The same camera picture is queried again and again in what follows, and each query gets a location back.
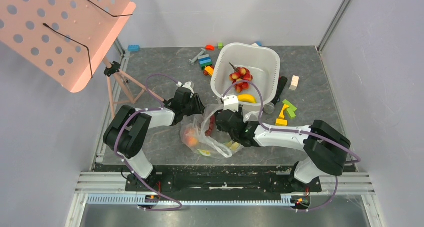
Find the dark red grape bunch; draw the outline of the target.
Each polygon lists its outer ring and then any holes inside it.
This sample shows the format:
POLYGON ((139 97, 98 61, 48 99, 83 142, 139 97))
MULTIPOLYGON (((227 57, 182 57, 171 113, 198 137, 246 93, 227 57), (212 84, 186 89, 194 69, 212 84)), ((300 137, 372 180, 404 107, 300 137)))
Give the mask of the dark red grape bunch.
POLYGON ((210 117, 210 119, 209 119, 209 128, 208 128, 208 130, 205 132, 205 135, 206 135, 207 137, 210 137, 210 136, 211 136, 211 134, 212 134, 213 130, 215 129, 215 126, 216 126, 216 116, 215 116, 215 115, 212 115, 212 116, 210 117))

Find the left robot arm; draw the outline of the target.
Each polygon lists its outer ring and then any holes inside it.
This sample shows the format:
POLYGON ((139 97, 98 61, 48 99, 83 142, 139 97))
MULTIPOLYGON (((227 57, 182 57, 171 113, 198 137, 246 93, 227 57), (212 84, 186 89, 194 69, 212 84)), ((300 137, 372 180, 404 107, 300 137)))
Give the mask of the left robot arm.
POLYGON ((175 126, 184 117, 202 115, 206 109, 200 96, 187 87, 178 87, 174 98, 161 103, 163 107, 152 109, 123 105, 103 134, 103 143, 140 179, 148 178, 154 171, 142 150, 148 131, 175 126))

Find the translucent plastic bag with fruits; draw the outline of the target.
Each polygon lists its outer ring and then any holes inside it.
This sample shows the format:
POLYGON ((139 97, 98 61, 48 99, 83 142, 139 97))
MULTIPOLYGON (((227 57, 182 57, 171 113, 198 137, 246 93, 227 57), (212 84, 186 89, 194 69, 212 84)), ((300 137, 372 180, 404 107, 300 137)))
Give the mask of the translucent plastic bag with fruits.
POLYGON ((215 114, 223 108, 223 104, 210 104, 206 106, 203 114, 183 118, 180 123, 180 139, 195 154, 229 159, 245 148, 233 141, 228 133, 218 130, 215 114))

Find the red yellow fruit bunch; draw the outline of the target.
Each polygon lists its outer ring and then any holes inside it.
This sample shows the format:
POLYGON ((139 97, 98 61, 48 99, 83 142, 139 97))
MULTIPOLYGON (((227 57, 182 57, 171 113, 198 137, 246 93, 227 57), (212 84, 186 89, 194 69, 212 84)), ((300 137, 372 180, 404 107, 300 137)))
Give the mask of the red yellow fruit bunch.
POLYGON ((229 65, 234 70, 234 72, 229 75, 229 79, 233 84, 235 84, 234 88, 236 93, 240 94, 241 92, 248 90, 250 88, 250 84, 247 82, 242 82, 242 80, 249 82, 253 80, 253 75, 251 74, 250 70, 248 70, 246 67, 235 67, 232 63, 229 63, 229 65))

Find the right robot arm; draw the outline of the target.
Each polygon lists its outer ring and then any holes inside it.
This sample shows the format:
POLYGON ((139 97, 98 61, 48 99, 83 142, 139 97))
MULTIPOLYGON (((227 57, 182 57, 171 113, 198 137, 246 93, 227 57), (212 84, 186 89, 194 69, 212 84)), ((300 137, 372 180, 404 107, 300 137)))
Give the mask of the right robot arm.
POLYGON ((282 147, 303 151, 307 158, 296 163, 291 177, 309 184, 322 175, 341 176, 350 154, 351 142, 323 120, 311 125, 289 127, 244 121, 239 112, 220 110, 215 115, 219 131, 244 147, 282 147))

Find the yellow fake banana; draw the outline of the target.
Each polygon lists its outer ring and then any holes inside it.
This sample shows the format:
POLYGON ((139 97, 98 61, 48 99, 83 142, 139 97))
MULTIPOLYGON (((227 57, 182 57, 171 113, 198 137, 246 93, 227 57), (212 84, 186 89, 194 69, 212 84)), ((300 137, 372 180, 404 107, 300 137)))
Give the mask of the yellow fake banana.
POLYGON ((237 96, 238 100, 240 102, 250 103, 250 104, 256 104, 257 100, 256 98, 251 94, 240 94, 237 96))

